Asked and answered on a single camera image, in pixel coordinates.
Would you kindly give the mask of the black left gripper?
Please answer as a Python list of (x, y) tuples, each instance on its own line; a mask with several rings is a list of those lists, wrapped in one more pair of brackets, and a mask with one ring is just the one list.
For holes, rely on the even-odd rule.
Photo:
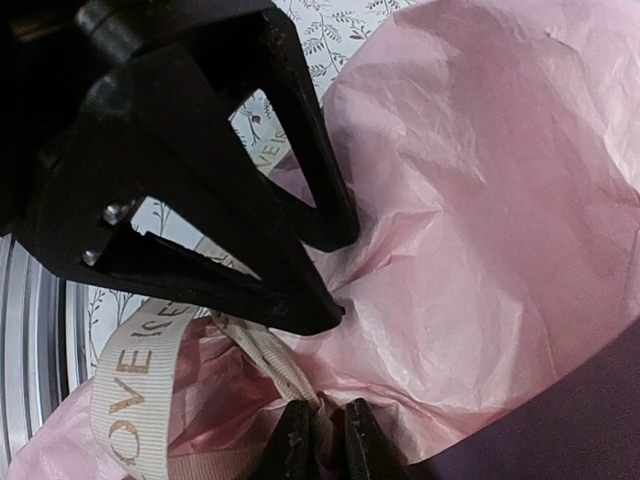
[(1, 232), (21, 216), (38, 150), (67, 130), (112, 67), (267, 1), (4, 1), (1, 4)]

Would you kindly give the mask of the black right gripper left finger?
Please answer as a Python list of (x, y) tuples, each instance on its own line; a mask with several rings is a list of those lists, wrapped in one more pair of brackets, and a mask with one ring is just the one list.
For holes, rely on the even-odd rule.
[(262, 452), (262, 478), (310, 479), (311, 447), (311, 407), (289, 402)]

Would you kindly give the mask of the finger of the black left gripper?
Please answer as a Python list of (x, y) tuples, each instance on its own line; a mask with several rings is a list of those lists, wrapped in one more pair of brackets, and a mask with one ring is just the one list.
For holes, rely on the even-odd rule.
[[(296, 27), (272, 2), (269, 8), (200, 28), (151, 53), (174, 54), (177, 73), (158, 104), (160, 137), (211, 180), (224, 205), (255, 235), (271, 227), (259, 221), (280, 210), (299, 240), (323, 252), (353, 244), (359, 236), (355, 204), (333, 152)], [(302, 169), (314, 203), (307, 205), (253, 172), (229, 115), (255, 90), (271, 102)]]
[(268, 236), (154, 125), (174, 59), (135, 59), (88, 90), (70, 127), (37, 152), (15, 239), (59, 277), (218, 310), (299, 335), (344, 310), (280, 210)]

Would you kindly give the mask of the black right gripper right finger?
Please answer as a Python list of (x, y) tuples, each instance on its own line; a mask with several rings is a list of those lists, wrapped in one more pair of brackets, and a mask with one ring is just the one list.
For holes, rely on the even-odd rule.
[(344, 446), (351, 479), (408, 478), (369, 404), (362, 398), (346, 406)]

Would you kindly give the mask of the cream printed ribbon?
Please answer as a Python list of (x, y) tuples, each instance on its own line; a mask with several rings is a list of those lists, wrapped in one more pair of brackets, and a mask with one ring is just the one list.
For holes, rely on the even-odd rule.
[[(135, 479), (246, 479), (268, 441), (172, 457), (168, 453), (173, 388), (191, 304), (147, 300), (107, 341), (91, 397), (96, 442)], [(266, 327), (216, 315), (214, 323), (273, 382), (288, 404), (311, 407), (311, 464), (328, 453), (332, 423), (286, 345)]]

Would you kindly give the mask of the pink paper flower bouquet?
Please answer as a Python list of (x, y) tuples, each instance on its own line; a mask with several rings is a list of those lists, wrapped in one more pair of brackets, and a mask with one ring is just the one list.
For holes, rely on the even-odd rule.
[[(278, 337), (320, 398), (332, 442), (310, 479), (351, 479), (358, 398), (407, 479), (637, 478), (638, 3), (424, 1), (317, 100), (360, 227), (309, 252), (342, 320), (299, 335), (191, 304), (169, 455), (266, 442), (285, 410), (225, 315)], [(231, 122), (271, 181), (311, 200), (264, 92)], [(109, 338), (159, 298), (49, 272), (88, 288), (88, 378), (1, 475), (135, 479), (96, 442), (91, 397)]]

